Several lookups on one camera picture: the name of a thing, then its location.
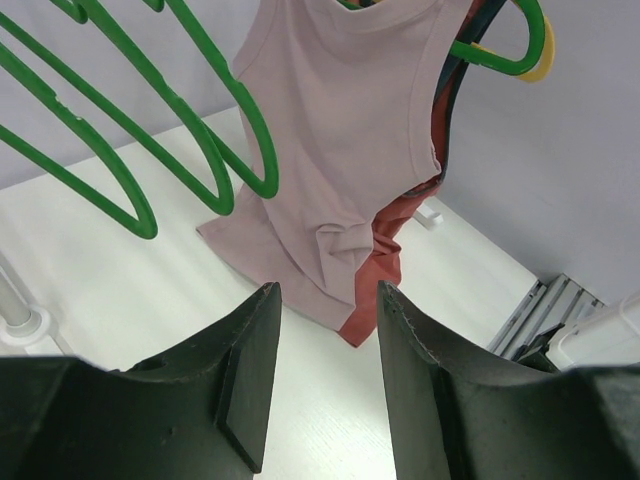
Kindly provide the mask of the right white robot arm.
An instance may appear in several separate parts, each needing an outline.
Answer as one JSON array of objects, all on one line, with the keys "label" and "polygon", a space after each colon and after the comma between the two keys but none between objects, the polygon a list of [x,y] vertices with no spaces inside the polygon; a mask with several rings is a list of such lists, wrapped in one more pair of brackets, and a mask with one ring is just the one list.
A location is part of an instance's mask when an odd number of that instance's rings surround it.
[{"label": "right white robot arm", "polygon": [[541,337],[518,363],[554,373],[578,367],[639,365],[639,293],[604,307],[549,340]]}]

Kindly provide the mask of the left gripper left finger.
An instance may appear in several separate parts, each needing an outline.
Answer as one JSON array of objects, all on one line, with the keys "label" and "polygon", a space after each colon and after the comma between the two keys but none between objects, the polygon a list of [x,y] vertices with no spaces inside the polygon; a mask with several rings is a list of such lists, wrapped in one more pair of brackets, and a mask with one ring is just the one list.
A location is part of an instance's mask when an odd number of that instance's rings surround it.
[{"label": "left gripper left finger", "polygon": [[282,313],[261,286],[127,371],[1,361],[5,479],[250,479],[263,465]]}]

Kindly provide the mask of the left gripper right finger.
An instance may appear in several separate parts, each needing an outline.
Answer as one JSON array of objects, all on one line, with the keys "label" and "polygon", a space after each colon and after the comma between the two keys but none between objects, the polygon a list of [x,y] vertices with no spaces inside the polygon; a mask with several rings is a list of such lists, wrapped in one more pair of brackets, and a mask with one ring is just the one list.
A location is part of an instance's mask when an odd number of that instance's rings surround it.
[{"label": "left gripper right finger", "polygon": [[450,330],[397,287],[377,290],[400,479],[635,479],[639,370],[546,373]]}]

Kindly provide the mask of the pink tank top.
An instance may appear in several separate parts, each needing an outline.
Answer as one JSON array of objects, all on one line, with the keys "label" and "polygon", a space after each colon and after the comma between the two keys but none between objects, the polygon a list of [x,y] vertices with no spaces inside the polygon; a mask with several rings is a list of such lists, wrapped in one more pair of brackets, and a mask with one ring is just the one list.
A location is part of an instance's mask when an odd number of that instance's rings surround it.
[{"label": "pink tank top", "polygon": [[291,309],[342,328],[376,214],[440,166],[431,115],[467,1],[263,1],[233,63],[267,123],[275,197],[242,187],[198,229],[243,276],[277,282]]}]

